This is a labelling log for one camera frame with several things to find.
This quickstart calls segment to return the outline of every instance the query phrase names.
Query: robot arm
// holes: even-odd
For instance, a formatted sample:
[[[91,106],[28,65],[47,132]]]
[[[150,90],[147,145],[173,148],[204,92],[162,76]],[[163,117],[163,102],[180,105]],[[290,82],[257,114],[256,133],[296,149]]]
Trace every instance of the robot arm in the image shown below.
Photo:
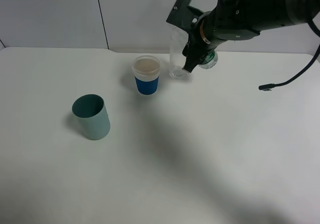
[[[263,30],[306,23],[308,15],[312,19],[320,11],[320,0],[218,0],[211,12],[191,7],[190,2],[177,0],[167,18],[188,33],[182,53],[183,69],[189,73],[227,40],[252,39]]]

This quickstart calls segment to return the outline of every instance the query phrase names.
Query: white table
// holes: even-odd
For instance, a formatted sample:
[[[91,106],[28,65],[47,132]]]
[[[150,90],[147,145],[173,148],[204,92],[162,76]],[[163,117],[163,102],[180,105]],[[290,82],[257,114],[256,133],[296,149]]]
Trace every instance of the white table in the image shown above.
[[[211,70],[137,94],[139,54],[0,52],[0,221],[8,224],[317,224],[320,66],[307,54],[219,52]],[[111,131],[85,139],[71,105],[95,93]]]

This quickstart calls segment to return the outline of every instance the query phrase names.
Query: cup rim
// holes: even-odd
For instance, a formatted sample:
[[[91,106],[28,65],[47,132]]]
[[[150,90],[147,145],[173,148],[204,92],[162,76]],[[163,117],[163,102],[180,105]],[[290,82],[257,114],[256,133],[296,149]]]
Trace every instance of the cup rim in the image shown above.
[[[93,96],[96,96],[96,97],[100,98],[100,99],[102,100],[102,108],[100,109],[99,112],[97,112],[97,113],[94,114],[93,116],[90,116],[90,117],[87,117],[87,118],[82,118],[82,117],[79,117],[78,115],[76,115],[76,114],[74,113],[74,109],[73,109],[73,108],[74,108],[75,103],[76,103],[79,99],[81,99],[81,98],[83,98],[83,97],[86,97],[86,96],[88,96],[88,95],[93,95]],[[100,97],[100,96],[97,95],[97,94],[90,93],[90,94],[85,94],[85,95],[77,98],[76,101],[72,104],[71,112],[72,112],[72,114],[73,114],[74,116],[76,116],[76,117],[79,118],[79,119],[89,119],[89,118],[93,118],[93,117],[95,117],[96,115],[98,115],[98,114],[103,110],[104,106],[105,106],[105,102],[104,102],[104,99],[103,99],[102,97]]]
[[[150,72],[142,72],[142,71],[136,70],[135,69],[135,65],[136,65],[137,61],[139,61],[141,59],[151,59],[151,60],[155,61],[157,63],[157,69],[155,69],[153,71],[150,71]],[[134,63],[132,65],[132,70],[135,73],[138,73],[139,75],[142,75],[142,76],[152,76],[152,75],[155,75],[156,73],[158,73],[160,71],[160,61],[156,57],[151,56],[151,55],[139,56],[138,58],[136,58],[134,60]]]

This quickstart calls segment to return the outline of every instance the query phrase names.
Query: cup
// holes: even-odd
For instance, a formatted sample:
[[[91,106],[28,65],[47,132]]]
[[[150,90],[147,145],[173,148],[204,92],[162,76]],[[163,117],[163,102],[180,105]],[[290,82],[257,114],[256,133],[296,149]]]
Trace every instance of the cup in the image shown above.
[[[109,133],[110,121],[100,96],[87,94],[78,98],[72,105],[72,113],[88,139],[99,140]]]
[[[138,57],[132,66],[138,91],[144,95],[151,95],[158,88],[160,62],[153,56]]]

